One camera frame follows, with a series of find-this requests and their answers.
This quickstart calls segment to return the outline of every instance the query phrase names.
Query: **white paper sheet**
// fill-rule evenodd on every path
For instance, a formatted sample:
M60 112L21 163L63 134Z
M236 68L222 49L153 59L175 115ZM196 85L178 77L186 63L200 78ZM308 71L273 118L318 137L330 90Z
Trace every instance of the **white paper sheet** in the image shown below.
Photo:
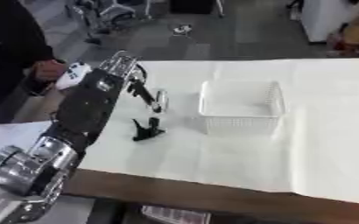
M168 132L132 142L131 119L146 123L148 113L140 99L122 94L80 168L359 202L359 156L351 150L359 151L359 59L143 65L148 87L169 92L170 110L162 118ZM289 107L280 134L241 139L203 134L198 92L212 79L279 81ZM0 148L14 142L26 147L45 125L0 126Z

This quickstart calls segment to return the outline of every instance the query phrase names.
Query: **person in background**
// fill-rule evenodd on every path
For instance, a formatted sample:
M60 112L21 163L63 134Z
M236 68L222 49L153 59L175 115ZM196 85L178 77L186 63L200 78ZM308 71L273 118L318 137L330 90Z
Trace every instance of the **person in background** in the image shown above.
M27 68L36 85L56 81L66 69L32 14L18 0L0 0L0 104L25 79Z

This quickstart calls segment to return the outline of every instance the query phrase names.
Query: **white cabinet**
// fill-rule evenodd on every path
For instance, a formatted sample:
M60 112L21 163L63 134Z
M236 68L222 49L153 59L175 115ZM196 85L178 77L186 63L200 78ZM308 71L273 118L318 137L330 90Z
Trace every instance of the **white cabinet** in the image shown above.
M310 42L326 41L331 32L359 16L359 3L348 0L306 0L302 24Z

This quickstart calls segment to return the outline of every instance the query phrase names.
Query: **wooden table edge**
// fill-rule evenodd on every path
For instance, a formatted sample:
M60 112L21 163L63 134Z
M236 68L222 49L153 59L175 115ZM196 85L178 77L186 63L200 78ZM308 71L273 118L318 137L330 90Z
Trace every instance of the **wooden table edge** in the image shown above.
M102 171L79 169L64 194L274 219L359 224L356 203Z

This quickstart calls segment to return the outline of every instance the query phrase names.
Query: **black clip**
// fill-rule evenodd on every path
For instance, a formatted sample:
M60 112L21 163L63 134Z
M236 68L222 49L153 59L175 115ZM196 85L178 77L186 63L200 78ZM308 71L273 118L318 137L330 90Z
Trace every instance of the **black clip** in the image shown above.
M159 119L156 117L150 118L150 121L149 121L150 127L148 129L141 126L140 123L136 119L133 119L133 122L135 123L136 130L137 130L136 136L133 137L133 141L135 141L135 142L150 139L150 138L153 138L160 134L165 133L164 130L158 128L159 127Z

